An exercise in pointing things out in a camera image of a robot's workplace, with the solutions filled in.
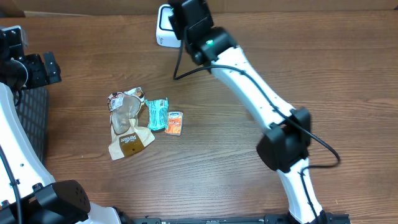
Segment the teal snack pack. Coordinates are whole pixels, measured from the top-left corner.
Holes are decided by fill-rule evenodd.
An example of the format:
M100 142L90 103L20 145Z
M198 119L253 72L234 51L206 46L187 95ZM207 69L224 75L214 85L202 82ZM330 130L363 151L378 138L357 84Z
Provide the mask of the teal snack pack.
M148 128L151 131L159 131L167 127L167 115L169 111L169 101L166 99L146 100L146 106L149 109Z

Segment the orange tissue pack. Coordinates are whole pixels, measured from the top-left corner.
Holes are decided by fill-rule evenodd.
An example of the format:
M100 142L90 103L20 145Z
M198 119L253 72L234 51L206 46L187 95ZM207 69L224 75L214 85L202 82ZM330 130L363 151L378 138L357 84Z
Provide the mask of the orange tissue pack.
M171 111L167 115L167 127L165 133L172 136L180 136L183 127L183 113L181 111Z

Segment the brown paper pastry bag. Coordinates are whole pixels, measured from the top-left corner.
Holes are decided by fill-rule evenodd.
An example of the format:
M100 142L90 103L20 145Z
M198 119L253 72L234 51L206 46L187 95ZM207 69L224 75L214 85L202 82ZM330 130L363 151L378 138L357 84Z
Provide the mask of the brown paper pastry bag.
M145 94L137 87L108 96L111 144L108 151L116 161L143 151L155 137L149 128L138 125L138 114L144 104Z

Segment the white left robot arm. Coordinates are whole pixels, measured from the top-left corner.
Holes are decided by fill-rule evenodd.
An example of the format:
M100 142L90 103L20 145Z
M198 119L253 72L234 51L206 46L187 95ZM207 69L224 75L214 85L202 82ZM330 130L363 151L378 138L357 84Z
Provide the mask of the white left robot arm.
M21 26L1 28L1 223L124 223L75 180L44 166L49 94L62 80L52 52L27 55Z

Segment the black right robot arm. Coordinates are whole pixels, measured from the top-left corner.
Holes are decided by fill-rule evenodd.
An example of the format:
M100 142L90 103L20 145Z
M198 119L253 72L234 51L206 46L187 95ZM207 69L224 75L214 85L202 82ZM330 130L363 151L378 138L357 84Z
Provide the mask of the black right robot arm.
M243 49L222 27L214 25L205 1L169 1L169 17L178 40L200 70L208 70L228 86L264 133L257 145L263 163L280 177L294 223L322 223L309 175L308 147L314 137L311 117L284 101L256 72Z

